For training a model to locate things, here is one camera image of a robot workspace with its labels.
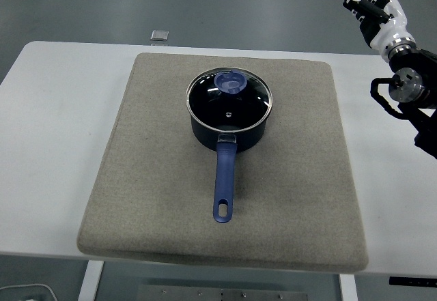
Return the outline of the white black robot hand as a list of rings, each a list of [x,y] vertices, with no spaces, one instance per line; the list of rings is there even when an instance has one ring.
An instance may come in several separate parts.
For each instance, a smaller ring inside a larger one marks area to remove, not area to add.
[[[369,48],[387,57],[389,49],[400,40],[413,42],[407,31],[408,19],[398,0],[342,0],[358,21]]]

